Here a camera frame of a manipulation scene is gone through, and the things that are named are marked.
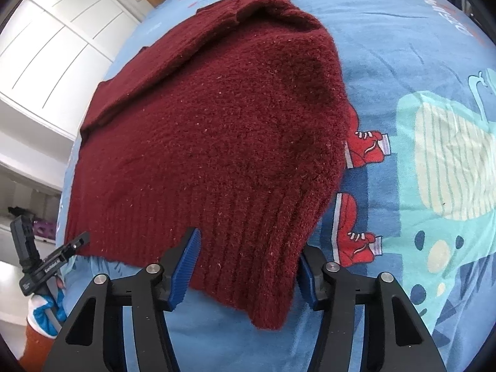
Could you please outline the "dark red knitted sweater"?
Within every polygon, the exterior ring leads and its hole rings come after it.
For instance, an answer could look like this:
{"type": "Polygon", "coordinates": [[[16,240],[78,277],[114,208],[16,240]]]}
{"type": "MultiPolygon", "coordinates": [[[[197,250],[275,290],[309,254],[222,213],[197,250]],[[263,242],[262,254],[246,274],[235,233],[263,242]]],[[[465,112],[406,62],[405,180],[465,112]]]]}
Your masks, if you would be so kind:
{"type": "Polygon", "coordinates": [[[215,2],[98,85],[65,237],[89,233],[84,255],[145,266],[199,228],[192,287],[279,329],[350,121],[318,19],[291,0],[215,2]]]}

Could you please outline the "purple item on shelf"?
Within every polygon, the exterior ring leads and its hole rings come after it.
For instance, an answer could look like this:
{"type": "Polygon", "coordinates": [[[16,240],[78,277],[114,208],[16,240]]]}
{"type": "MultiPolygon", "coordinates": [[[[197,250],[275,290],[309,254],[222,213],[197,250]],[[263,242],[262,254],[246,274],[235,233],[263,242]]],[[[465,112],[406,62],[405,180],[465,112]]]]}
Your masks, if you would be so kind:
{"type": "Polygon", "coordinates": [[[33,232],[41,238],[55,239],[56,224],[45,220],[34,220],[33,232]]]}

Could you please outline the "light blue printed bed sheet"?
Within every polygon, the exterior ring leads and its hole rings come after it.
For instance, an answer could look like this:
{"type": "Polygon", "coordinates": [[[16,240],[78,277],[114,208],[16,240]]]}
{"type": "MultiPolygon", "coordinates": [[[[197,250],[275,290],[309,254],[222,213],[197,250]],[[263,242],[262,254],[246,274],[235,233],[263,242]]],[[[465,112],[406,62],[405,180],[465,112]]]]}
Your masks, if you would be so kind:
{"type": "MultiPolygon", "coordinates": [[[[217,1],[166,0],[108,74],[217,1]]],[[[346,172],[310,242],[335,259],[335,227],[378,235],[353,271],[391,272],[448,370],[465,370],[495,323],[494,44],[446,0],[292,1],[331,33],[358,128],[387,137],[385,156],[346,172]]]]}

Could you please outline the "white wardrobe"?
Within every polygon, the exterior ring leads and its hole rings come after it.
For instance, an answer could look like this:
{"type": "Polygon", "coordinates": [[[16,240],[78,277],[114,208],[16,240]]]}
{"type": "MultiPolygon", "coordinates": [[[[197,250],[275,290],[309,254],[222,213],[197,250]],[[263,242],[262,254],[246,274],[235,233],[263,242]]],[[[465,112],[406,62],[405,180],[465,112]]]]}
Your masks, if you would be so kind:
{"type": "MultiPolygon", "coordinates": [[[[1,33],[1,259],[12,209],[56,223],[66,166],[96,86],[138,19],[118,0],[22,0],[1,33]]],[[[48,255],[55,240],[38,236],[48,255]]]]}

